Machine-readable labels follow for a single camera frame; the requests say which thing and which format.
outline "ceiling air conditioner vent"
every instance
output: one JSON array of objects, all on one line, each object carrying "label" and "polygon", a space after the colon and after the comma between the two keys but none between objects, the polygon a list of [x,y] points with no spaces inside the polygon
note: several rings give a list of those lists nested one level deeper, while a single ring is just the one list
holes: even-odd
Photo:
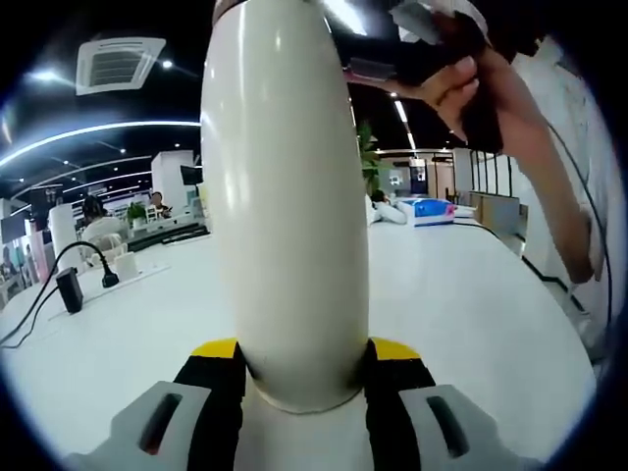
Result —
[{"label": "ceiling air conditioner vent", "polygon": [[142,88],[165,45],[157,37],[85,42],[78,49],[77,95]]}]

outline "white pillar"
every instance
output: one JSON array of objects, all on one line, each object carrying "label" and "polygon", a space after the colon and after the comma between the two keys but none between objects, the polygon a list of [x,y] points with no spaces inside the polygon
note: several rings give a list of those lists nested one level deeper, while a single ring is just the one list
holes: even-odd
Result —
[{"label": "white pillar", "polygon": [[456,191],[473,191],[473,169],[469,149],[453,149]]},{"label": "white pillar", "polygon": [[[75,230],[75,218],[72,212],[72,205],[61,204],[55,206],[48,214],[50,234],[52,235],[52,246],[55,250],[55,257],[70,245],[76,242],[77,231]],[[59,272],[67,268],[75,267],[78,272],[83,270],[82,258],[78,247],[68,250],[59,260]]]},{"label": "white pillar", "polygon": [[364,184],[314,2],[248,0],[218,20],[201,124],[217,253],[259,391],[293,412],[348,400],[368,338]]}]

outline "white cup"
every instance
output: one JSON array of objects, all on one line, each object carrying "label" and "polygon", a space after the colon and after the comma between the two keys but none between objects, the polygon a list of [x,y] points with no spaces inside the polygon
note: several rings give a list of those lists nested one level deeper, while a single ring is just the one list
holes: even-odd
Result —
[{"label": "white cup", "polygon": [[116,273],[121,282],[126,282],[139,276],[137,266],[135,265],[134,253],[129,252],[116,257]]}]

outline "fluorescent light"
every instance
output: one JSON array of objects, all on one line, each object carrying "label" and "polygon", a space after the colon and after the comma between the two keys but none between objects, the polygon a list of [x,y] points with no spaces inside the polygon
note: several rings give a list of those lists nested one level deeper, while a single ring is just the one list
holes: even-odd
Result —
[{"label": "fluorescent light", "polygon": [[408,117],[405,116],[405,110],[403,109],[403,105],[401,104],[400,101],[394,101],[394,107],[396,108],[397,113],[399,114],[399,117],[401,118],[401,120],[404,123],[408,122]]},{"label": "fluorescent light", "polygon": [[64,189],[63,192],[64,193],[68,193],[70,191],[74,191],[75,189],[85,188],[86,186],[90,186],[90,185],[93,185],[93,184],[100,184],[100,183],[110,182],[112,180],[125,179],[125,178],[128,178],[128,177],[137,177],[139,175],[150,175],[150,173],[151,172],[148,171],[148,172],[137,172],[136,174],[118,175],[116,177],[111,177],[109,179],[99,180],[98,182],[90,182],[90,183],[80,184],[78,186],[73,186],[72,188]]},{"label": "fluorescent light", "polygon": [[21,207],[17,211],[14,211],[13,213],[11,213],[11,216],[15,216],[16,214],[21,213],[22,211],[25,211],[26,209],[30,209],[30,204],[27,204],[26,206]]},{"label": "fluorescent light", "polygon": [[107,191],[106,193],[99,194],[98,196],[108,196],[110,194],[122,193],[123,191],[128,191],[130,189],[138,189],[139,185],[129,186],[128,188],[114,189],[113,191]]},{"label": "fluorescent light", "polygon": [[41,185],[38,185],[38,186],[34,186],[32,189],[58,188],[59,186],[63,186],[63,184],[62,183],[41,184]]},{"label": "fluorescent light", "polygon": [[52,81],[59,78],[59,76],[57,76],[57,74],[55,74],[53,71],[33,72],[32,74],[30,74],[30,76],[36,80],[41,81]]},{"label": "fluorescent light", "polygon": [[[98,195],[98,197],[100,198],[101,196],[107,196],[107,195],[114,194],[114,193],[121,193],[123,191],[127,191],[127,190],[130,190],[130,189],[136,189],[136,188],[139,188],[138,184],[136,186],[129,186],[128,188],[115,189],[113,191],[107,191],[106,193],[100,193]],[[83,203],[83,201],[84,201],[84,199],[78,199],[77,201],[73,201],[70,204],[79,204],[79,203]]]},{"label": "fluorescent light", "polygon": [[4,134],[4,138],[7,139],[7,142],[13,144],[13,139],[11,139],[11,132],[9,131],[9,124],[6,119],[2,120],[2,133]]},{"label": "fluorescent light", "polygon": [[45,139],[41,139],[38,142],[33,144],[29,144],[26,147],[23,147],[12,154],[7,155],[2,160],[0,160],[0,167],[8,164],[13,159],[20,157],[21,155],[30,152],[42,145],[49,144],[51,142],[55,142],[57,140],[65,139],[67,137],[73,137],[75,135],[87,134],[89,132],[97,132],[97,131],[106,131],[106,130],[117,130],[121,128],[136,128],[142,126],[187,126],[193,128],[200,128],[200,123],[194,121],[131,121],[128,123],[111,123],[109,125],[99,125],[92,126],[90,128],[83,128],[81,130],[74,130],[68,132],[62,132],[61,134],[53,135],[51,137],[46,137]]},{"label": "fluorescent light", "polygon": [[412,132],[408,133],[408,140],[410,141],[410,148],[416,149],[416,145],[414,144],[414,137],[412,137]]},{"label": "fluorescent light", "polygon": [[360,17],[344,0],[323,0],[323,3],[354,33],[366,36],[366,29],[360,22]]},{"label": "fluorescent light", "polygon": [[330,32],[330,34],[332,33],[332,27],[330,26],[330,22],[327,21],[327,18],[323,17],[323,20],[325,20],[325,25],[327,25],[327,31]]}]

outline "power adapter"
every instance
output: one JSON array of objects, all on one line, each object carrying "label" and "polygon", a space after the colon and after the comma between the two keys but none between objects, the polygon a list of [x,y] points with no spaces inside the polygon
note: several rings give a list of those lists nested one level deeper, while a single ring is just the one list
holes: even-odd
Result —
[{"label": "power adapter", "polygon": [[66,268],[57,275],[57,287],[68,312],[70,314],[79,312],[82,309],[82,291],[77,279],[77,269]]}]

